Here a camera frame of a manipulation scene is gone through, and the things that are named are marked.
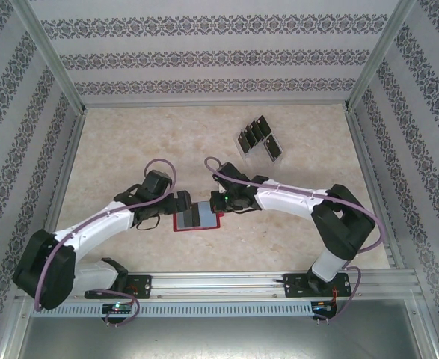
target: enclosure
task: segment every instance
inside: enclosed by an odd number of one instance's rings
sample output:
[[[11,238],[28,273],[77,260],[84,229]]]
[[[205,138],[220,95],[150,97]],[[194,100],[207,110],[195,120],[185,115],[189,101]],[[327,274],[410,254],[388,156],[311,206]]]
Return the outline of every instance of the enclosure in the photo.
[[[268,173],[235,145],[261,115],[283,149]],[[94,248],[86,263],[151,276],[125,328],[100,319],[108,299],[33,310],[12,282],[33,233],[98,212],[157,157],[208,201],[207,156],[343,184],[384,223],[351,262],[362,279],[344,271],[358,289],[340,319],[317,325],[313,298],[276,281],[324,248],[313,222],[276,211],[187,232],[164,216]],[[439,0],[0,0],[0,358],[45,353],[439,358]]]

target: beige surface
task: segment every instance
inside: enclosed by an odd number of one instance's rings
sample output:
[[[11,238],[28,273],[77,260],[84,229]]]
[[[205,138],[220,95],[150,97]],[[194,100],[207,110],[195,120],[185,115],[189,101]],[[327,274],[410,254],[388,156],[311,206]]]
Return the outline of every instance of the beige surface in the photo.
[[[261,114],[285,151],[275,180],[303,188],[341,183],[371,208],[340,105],[94,109],[88,112],[58,229],[142,182],[145,164],[155,157],[175,164],[177,190],[188,190],[193,201],[208,200],[217,186],[204,157],[217,156],[244,170],[233,135]],[[130,271],[302,270],[324,248],[312,222],[272,211],[228,214],[220,230],[174,233],[172,227],[168,216],[155,230],[120,233],[85,260],[111,257]],[[382,247],[354,262],[363,269],[389,267]]]

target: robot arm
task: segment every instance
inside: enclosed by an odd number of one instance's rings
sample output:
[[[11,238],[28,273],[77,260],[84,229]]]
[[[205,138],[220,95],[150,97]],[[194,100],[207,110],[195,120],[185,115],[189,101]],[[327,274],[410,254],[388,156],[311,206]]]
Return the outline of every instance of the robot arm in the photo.
[[[46,258],[66,235],[72,233],[71,238],[60,247],[49,266],[40,296],[41,305],[48,310],[53,309],[68,295],[82,295],[92,289],[113,289],[123,292],[128,271],[119,263],[109,258],[93,264],[78,264],[78,262],[106,239],[138,226],[148,218],[184,212],[191,208],[189,193],[179,191],[177,198],[171,193],[150,206],[118,210],[121,207],[155,200],[161,197],[170,185],[171,179],[167,174],[150,171],[142,184],[134,185],[118,194],[107,207],[94,216],[54,233],[38,230],[26,245],[13,274],[13,282],[34,297]],[[106,215],[75,231],[80,225],[102,213]]]
[[[239,185],[216,175],[213,179],[223,188],[223,192],[211,192],[210,205],[213,212],[236,212],[243,209],[277,210],[291,215],[298,215],[311,220],[316,225],[325,249],[314,262],[308,272],[308,282],[316,292],[327,287],[337,272],[357,255],[369,234],[375,227],[375,222],[348,206],[332,203],[314,196],[292,193],[285,188],[292,186],[281,185],[268,177],[255,176],[249,180],[229,162],[223,164],[218,172],[233,179],[272,185],[276,189],[256,188]],[[329,190],[307,190],[312,194],[323,194],[362,206],[357,198],[343,185],[334,185]]]

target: patterned wallpaper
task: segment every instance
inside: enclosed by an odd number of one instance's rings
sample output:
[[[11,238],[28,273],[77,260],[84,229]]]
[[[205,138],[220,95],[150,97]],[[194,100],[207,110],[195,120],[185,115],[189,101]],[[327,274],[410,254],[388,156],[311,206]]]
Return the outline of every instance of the patterned wallpaper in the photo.
[[[402,255],[439,331],[439,0],[414,5],[356,115]]]
[[[10,3],[0,0],[0,330],[25,240],[48,217],[75,113]]]
[[[343,101],[396,3],[31,1],[86,105]]]

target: black cable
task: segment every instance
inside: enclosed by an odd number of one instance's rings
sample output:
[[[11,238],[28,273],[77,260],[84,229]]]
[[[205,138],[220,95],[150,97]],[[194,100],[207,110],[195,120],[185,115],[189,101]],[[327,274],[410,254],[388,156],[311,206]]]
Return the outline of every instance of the black cable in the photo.
[[[237,215],[244,215],[245,213],[254,212],[254,211],[257,211],[257,209],[251,208],[251,209],[246,209],[245,211],[242,212],[233,211],[233,213],[236,213]]]
[[[139,226],[141,226],[141,223],[142,223],[142,222],[140,222],[140,223],[136,224],[136,229],[137,230],[154,230],[159,225],[159,222],[161,221],[161,217],[159,215],[154,215],[153,217],[158,218],[158,221],[156,222],[156,225],[154,227],[142,229],[139,227]]]

